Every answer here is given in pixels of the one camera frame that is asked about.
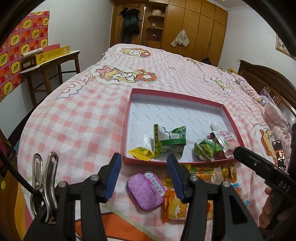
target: cartoon girl print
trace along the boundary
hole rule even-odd
[[[263,107],[266,106],[266,101],[262,98],[262,97],[259,97],[257,102],[262,105]]]
[[[208,82],[208,83],[214,83],[216,85],[218,85],[219,87],[219,91],[221,92],[221,94],[224,97],[228,97],[228,93],[234,93],[234,91],[232,90],[232,88],[230,86],[228,86],[227,84],[223,83],[222,80],[219,79],[215,79],[214,77],[206,77],[204,76],[204,81]]]
[[[102,69],[96,69],[96,73],[99,73],[99,78],[107,82],[112,83],[136,83],[137,81],[156,81],[156,75],[154,73],[146,72],[143,69],[136,71],[125,72],[118,68],[110,68],[105,65]]]
[[[151,55],[151,53],[147,50],[141,49],[141,48],[121,48],[119,50],[120,53],[123,53],[124,55],[128,56],[134,56],[139,58],[146,58]]]
[[[275,137],[272,133],[272,130],[268,125],[255,124],[255,133],[258,138],[260,138],[261,144],[265,150],[267,156],[271,156],[274,160],[274,164],[277,165],[276,154],[272,146],[272,142],[275,141]]]

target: barcode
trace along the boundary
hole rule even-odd
[[[160,194],[160,196],[164,196],[165,191],[162,189],[162,187],[159,185],[158,181],[155,179],[155,177],[151,178],[150,181],[152,182],[152,184],[154,185],[154,187],[156,188],[156,190],[158,191],[158,193]]]
[[[171,134],[170,134],[170,138],[171,138],[171,139],[180,139],[180,136],[179,136],[179,134],[177,134],[177,133],[171,133]]]

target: metal screw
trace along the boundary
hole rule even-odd
[[[98,179],[99,179],[99,176],[96,174],[91,176],[92,181],[97,181]]]
[[[35,182],[35,188],[36,190],[40,190],[42,187],[42,182],[40,181],[40,179],[38,179],[36,182]]]
[[[66,185],[67,185],[67,183],[64,182],[64,181],[62,181],[62,182],[59,183],[59,187],[60,188],[64,188]]]
[[[191,175],[190,180],[196,182],[198,180],[198,177],[196,175]]]
[[[222,182],[222,184],[226,188],[229,188],[230,187],[230,183],[228,181],[224,181],[224,182]]]

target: wooden wardrobe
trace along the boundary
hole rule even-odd
[[[133,38],[133,44],[161,48],[197,61],[209,57],[212,65],[218,66],[226,31],[227,11],[207,0],[150,0],[141,3],[115,4],[110,46],[120,43],[123,21],[120,11],[125,7],[140,10],[141,34]],[[158,27],[158,30],[161,31],[161,41],[148,41],[146,39],[148,35],[146,31],[151,28],[149,13],[153,8],[163,9],[162,12],[165,11],[163,26]],[[171,42],[181,30],[185,30],[189,44],[187,47],[183,45],[171,46]]]

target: orange snack bag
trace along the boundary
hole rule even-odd
[[[168,189],[164,195],[163,222],[170,219],[185,220],[188,213],[189,204],[181,203],[174,190]],[[213,219],[213,201],[207,203],[207,220]]]

